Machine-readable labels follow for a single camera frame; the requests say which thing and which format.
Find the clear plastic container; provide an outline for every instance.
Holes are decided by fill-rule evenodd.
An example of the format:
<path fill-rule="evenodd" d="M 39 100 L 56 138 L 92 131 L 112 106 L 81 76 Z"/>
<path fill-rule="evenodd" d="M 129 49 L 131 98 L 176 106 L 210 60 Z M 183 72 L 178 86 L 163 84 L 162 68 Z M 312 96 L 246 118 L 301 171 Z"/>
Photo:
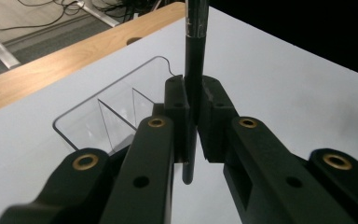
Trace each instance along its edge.
<path fill-rule="evenodd" d="M 155 57 L 60 115 L 54 130 L 74 149 L 93 147 L 113 154 L 131 143 L 138 124 L 164 102 L 169 61 Z"/>

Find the screw hole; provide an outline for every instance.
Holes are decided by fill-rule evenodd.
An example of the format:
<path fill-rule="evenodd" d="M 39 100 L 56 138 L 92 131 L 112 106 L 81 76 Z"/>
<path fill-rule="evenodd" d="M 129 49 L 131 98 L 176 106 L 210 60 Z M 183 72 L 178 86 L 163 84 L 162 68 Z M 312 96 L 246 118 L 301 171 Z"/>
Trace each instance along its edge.
<path fill-rule="evenodd" d="M 350 161 L 335 154 L 325 154 L 324 162 L 338 170 L 350 170 L 352 168 Z"/>
<path fill-rule="evenodd" d="M 255 128 L 257 126 L 257 123 L 252 119 L 241 119 L 240 125 L 245 128 Z"/>
<path fill-rule="evenodd" d="M 77 157 L 72 163 L 72 167 L 78 171 L 88 170 L 98 163 L 98 157 L 94 154 L 85 154 Z"/>
<path fill-rule="evenodd" d="M 148 124 L 150 127 L 159 128 L 165 125 L 165 121 L 163 119 L 151 119 Z"/>
<path fill-rule="evenodd" d="M 293 177 L 293 176 L 288 176 L 286 178 L 286 183 L 293 188 L 299 189 L 302 187 L 302 182 L 298 178 Z"/>
<path fill-rule="evenodd" d="M 135 186 L 138 189 L 142 189 L 149 185 L 149 178 L 147 176 L 138 176 L 133 180 L 133 186 Z"/>

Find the black cable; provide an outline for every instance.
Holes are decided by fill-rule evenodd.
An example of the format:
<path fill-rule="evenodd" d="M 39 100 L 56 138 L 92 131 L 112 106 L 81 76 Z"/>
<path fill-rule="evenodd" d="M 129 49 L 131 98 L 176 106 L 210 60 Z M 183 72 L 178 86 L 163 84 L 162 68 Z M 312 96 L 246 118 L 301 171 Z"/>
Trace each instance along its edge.
<path fill-rule="evenodd" d="M 7 31 L 7 30 L 14 30 L 14 29 L 39 28 L 39 27 L 50 26 L 51 24 L 54 24 L 55 22 L 59 21 L 63 17 L 63 15 L 65 15 L 65 14 L 68 15 L 68 16 L 73 16 L 73 15 L 77 14 L 81 10 L 81 8 L 83 8 L 83 6 L 84 6 L 84 4 L 83 4 L 83 6 L 80 7 L 77 4 L 77 1 L 72 1 L 69 4 L 64 4 L 63 3 L 64 0 L 61 0 L 60 3 L 58 3 L 57 0 L 53 0 L 51 2 L 62 6 L 62 14 L 56 20 L 54 20 L 52 22 L 49 22 L 49 23 L 46 23 L 46 24 L 42 24 L 42 25 L 26 25 L 26 26 L 13 26 L 13 27 L 8 27 L 8 28 L 0 28 L 0 31 Z M 70 11 L 74 10 L 75 13 L 68 13 L 67 10 L 70 10 Z"/>
<path fill-rule="evenodd" d="M 17 0 L 19 3 L 21 3 L 22 5 L 26 6 L 26 7 L 40 7 L 40 6 L 44 6 L 50 3 L 53 3 L 54 1 L 48 1 L 46 3 L 41 3 L 41 4 L 36 4 L 36 5 L 28 5 L 26 3 L 23 3 L 21 0 Z"/>
<path fill-rule="evenodd" d="M 100 0 L 103 3 L 107 4 L 107 7 L 98 7 L 92 1 L 91 3 L 93 6 L 98 9 L 99 11 L 103 12 L 105 15 L 112 17 L 112 18 L 123 18 L 123 22 L 129 21 L 133 17 L 133 13 L 140 13 L 140 15 L 150 11 L 153 4 L 151 0 L 122 0 L 123 3 L 118 4 L 109 4 L 105 2 L 105 0 Z M 110 12 L 113 12 L 119 8 L 126 8 L 126 11 L 123 15 L 116 16 L 112 15 Z"/>

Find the floor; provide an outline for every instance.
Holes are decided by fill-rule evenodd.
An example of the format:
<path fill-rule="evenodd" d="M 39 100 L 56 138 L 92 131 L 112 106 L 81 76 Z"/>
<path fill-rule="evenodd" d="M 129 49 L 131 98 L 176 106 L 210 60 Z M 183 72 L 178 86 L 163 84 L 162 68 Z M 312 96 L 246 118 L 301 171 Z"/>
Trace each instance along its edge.
<path fill-rule="evenodd" d="M 121 0 L 84 0 L 88 7 L 111 7 L 120 4 L 118 1 Z M 45 1 L 49 4 L 38 7 L 29 6 L 34 5 L 35 2 L 43 1 L 0 0 L 0 29 L 39 26 L 55 21 L 48 26 L 0 30 L 0 42 L 22 64 L 112 28 L 79 6 L 63 7 L 54 4 L 54 2 L 68 4 L 72 1 Z M 115 16 L 112 19 L 120 23 L 130 19 L 130 16 L 121 17 L 126 14 L 124 7 L 116 8 L 108 13 Z M 8 69 L 0 62 L 0 74 L 6 71 Z"/>

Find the white tabletop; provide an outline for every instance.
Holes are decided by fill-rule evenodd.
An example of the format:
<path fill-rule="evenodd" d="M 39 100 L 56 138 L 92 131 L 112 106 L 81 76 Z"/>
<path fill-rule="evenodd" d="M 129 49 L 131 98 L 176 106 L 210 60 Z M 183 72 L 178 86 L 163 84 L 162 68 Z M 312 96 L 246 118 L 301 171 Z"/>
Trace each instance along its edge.
<path fill-rule="evenodd" d="M 0 109 L 0 214 L 32 201 L 73 151 L 53 120 L 158 55 L 183 74 L 185 20 Z M 222 82 L 241 115 L 263 120 L 298 156 L 331 147 L 358 160 L 357 73 L 211 8 L 204 74 Z M 206 162 L 200 147 L 193 184 L 175 177 L 172 223 L 241 223 L 223 166 Z"/>

